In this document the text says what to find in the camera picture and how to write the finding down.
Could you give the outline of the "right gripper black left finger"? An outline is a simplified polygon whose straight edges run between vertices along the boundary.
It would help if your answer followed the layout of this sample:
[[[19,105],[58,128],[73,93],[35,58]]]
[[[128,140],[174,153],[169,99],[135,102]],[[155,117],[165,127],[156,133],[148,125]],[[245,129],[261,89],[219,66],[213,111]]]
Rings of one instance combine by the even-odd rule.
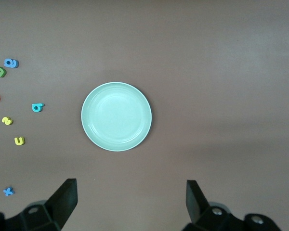
[[[77,180],[67,179],[46,201],[31,203],[9,219],[0,212],[0,231],[61,231],[77,206]]]

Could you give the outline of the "light green plate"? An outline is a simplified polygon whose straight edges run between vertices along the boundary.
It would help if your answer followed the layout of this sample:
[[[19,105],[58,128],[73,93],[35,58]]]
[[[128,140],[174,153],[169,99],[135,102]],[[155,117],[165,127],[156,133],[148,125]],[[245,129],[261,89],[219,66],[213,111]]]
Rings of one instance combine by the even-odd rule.
[[[123,82],[96,87],[81,109],[81,124],[87,137],[112,152],[127,151],[141,144],[150,132],[152,118],[145,95]]]

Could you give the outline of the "blue foam letter a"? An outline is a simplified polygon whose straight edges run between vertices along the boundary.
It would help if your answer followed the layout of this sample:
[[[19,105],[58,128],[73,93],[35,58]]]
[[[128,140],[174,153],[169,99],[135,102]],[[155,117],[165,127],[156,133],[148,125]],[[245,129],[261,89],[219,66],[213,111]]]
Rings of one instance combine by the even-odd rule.
[[[4,60],[4,66],[7,68],[17,68],[19,66],[19,61],[15,59],[6,58]]]

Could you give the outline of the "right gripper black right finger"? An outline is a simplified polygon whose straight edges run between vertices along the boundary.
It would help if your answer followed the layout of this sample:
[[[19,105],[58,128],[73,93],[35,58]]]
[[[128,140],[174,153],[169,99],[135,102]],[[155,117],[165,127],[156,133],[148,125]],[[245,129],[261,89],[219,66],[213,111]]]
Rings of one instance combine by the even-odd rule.
[[[265,215],[250,213],[241,220],[227,206],[208,202],[195,180],[186,182],[185,204],[191,222],[182,231],[282,231]]]

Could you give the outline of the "teal foam letter b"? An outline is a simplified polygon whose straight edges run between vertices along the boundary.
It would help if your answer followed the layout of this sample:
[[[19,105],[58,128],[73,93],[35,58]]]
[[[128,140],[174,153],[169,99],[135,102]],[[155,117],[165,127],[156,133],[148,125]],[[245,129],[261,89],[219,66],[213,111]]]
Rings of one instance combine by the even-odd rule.
[[[43,110],[44,106],[45,106],[45,104],[43,104],[43,103],[33,103],[31,105],[32,111],[35,112],[35,113],[41,112]]]

